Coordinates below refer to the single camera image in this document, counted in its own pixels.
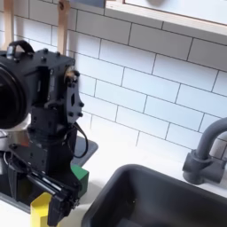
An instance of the black sink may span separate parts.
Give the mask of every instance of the black sink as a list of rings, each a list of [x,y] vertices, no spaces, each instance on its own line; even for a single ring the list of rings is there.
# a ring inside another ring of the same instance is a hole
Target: black sink
[[[119,168],[82,227],[226,227],[227,199],[138,165]]]

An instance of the white countertop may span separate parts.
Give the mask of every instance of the white countertop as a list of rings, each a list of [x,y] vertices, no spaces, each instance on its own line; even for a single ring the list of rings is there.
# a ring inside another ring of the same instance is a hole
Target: white countertop
[[[98,151],[83,166],[90,172],[89,188],[81,199],[81,205],[73,210],[68,218],[62,221],[61,227],[80,227],[81,220],[91,203],[98,196],[114,171],[126,164],[139,164],[159,171],[168,176],[184,181],[182,177],[183,163],[170,158],[161,157],[151,152],[130,148],[126,145],[113,146],[97,138]],[[205,183],[200,187],[227,198],[227,173],[220,184]],[[0,200],[0,222],[7,227],[30,227],[30,215]]]

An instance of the tile wall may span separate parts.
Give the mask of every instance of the tile wall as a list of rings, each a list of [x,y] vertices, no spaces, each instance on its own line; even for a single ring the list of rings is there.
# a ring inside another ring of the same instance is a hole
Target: tile wall
[[[15,1],[15,38],[56,51],[56,0]],[[3,0],[0,44],[4,43]],[[72,4],[67,55],[81,72],[80,123],[111,143],[184,161],[212,122],[227,116],[227,37]],[[212,155],[225,156],[227,134]]]

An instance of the faucet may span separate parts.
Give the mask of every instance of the faucet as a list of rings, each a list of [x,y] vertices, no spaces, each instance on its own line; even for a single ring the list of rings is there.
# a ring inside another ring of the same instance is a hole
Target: faucet
[[[197,149],[188,153],[183,166],[183,177],[187,182],[203,184],[206,179],[221,182],[227,160],[217,160],[209,153],[215,139],[224,131],[227,131],[227,118],[212,123],[203,133]]]

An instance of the black cable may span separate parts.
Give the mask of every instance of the black cable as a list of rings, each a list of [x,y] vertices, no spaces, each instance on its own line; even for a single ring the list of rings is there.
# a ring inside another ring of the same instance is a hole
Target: black cable
[[[80,127],[80,125],[79,125],[77,122],[74,124],[74,128],[73,128],[73,129],[70,129],[70,131],[67,133],[67,134],[69,134],[69,138],[70,138],[70,134],[71,134],[74,130],[76,130],[76,129],[77,129],[77,130],[84,136],[84,138],[85,138],[85,150],[84,150],[83,154],[82,154],[81,156],[77,156],[77,155],[74,154],[74,151],[72,150],[72,148],[71,148],[71,146],[70,146],[70,144],[69,144],[69,139],[67,140],[67,146],[68,146],[70,152],[74,155],[74,157],[75,157],[76,159],[81,159],[81,158],[83,158],[83,157],[88,153],[88,150],[89,150],[89,140],[88,140],[86,134],[84,133],[84,131],[82,130],[82,128]]]

